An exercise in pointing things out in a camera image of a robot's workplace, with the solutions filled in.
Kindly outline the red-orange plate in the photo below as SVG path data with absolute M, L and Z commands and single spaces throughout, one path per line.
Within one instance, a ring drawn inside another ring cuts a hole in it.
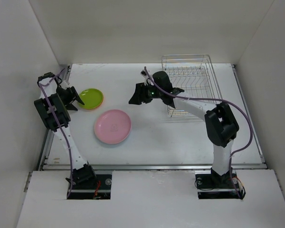
M 101 105 L 104 103 L 104 100 L 105 100 L 104 98 L 105 98 L 104 96 L 99 97 L 96 99 L 95 102 L 93 102 L 93 103 L 89 102 L 87 105 L 82 106 L 82 108 L 85 110 L 97 109 L 97 108 L 101 107 Z

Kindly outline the green plate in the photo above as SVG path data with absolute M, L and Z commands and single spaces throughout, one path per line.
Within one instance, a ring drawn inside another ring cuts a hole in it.
M 79 107 L 87 110 L 92 110 L 99 107 L 103 100 L 103 93 L 95 88 L 89 88 L 79 94 L 80 99 L 84 104 L 78 103 Z

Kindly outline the pink plate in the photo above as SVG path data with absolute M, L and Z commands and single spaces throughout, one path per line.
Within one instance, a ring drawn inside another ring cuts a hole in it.
M 110 145 L 123 142 L 129 136 L 131 129 L 132 122 L 129 115 L 118 109 L 105 111 L 94 124 L 96 138 Z

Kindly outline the blue plate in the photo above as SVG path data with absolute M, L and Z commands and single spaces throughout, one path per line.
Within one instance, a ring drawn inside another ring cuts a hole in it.
M 131 131 L 132 131 L 132 126 L 131 126 L 131 127 L 129 127 L 129 129 L 128 129 L 128 133 L 127 133 L 127 135 L 124 137 L 124 139 L 123 139 L 123 140 L 126 140 L 126 139 L 129 137 L 129 135 L 131 134 Z

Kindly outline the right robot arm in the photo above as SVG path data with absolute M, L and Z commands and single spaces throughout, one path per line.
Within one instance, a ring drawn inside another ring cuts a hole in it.
M 164 71 L 158 71 L 152 76 L 147 70 L 142 70 L 144 82 L 135 85 L 130 105 L 148 104 L 153 99 L 160 99 L 165 105 L 190 113 L 205 122 L 207 136 L 213 144 L 213 164 L 211 167 L 211 183 L 222 187 L 232 175 L 230 165 L 233 141 L 239 131 L 239 125 L 227 102 L 219 104 L 191 99 L 185 90 L 173 87 L 170 78 Z

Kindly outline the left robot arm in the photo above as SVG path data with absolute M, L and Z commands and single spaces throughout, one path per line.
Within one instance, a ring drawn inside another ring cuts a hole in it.
M 37 85 L 41 94 L 34 101 L 34 106 L 44 124 L 61 141 L 70 158 L 71 174 L 67 181 L 70 185 L 83 185 L 92 188 L 97 177 L 92 166 L 79 152 L 70 132 L 69 111 L 77 111 L 74 101 L 83 104 L 76 89 L 68 86 L 66 81 L 59 81 L 59 75 L 49 72 L 38 77 Z

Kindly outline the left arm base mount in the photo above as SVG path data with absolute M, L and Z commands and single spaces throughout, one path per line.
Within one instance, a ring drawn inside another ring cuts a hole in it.
M 68 200 L 110 200 L 112 174 L 97 174 L 97 180 L 73 185 L 67 192 Z

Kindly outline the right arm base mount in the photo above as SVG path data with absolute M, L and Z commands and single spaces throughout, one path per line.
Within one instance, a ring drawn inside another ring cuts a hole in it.
M 229 174 L 215 176 L 211 173 L 196 174 L 195 178 L 194 184 L 201 200 L 243 200 L 246 196 L 245 187 L 235 173 L 232 174 L 232 178 Z

